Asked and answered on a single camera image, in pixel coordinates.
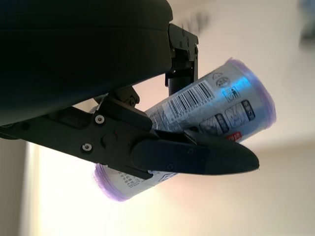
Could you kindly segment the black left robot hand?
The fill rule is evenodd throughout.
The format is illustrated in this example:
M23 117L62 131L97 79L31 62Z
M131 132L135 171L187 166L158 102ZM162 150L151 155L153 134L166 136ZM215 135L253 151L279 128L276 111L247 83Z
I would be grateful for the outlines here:
M158 131L133 85L197 80L198 38L165 0L3 0L0 136L150 179L153 171L227 175L259 168L245 146Z

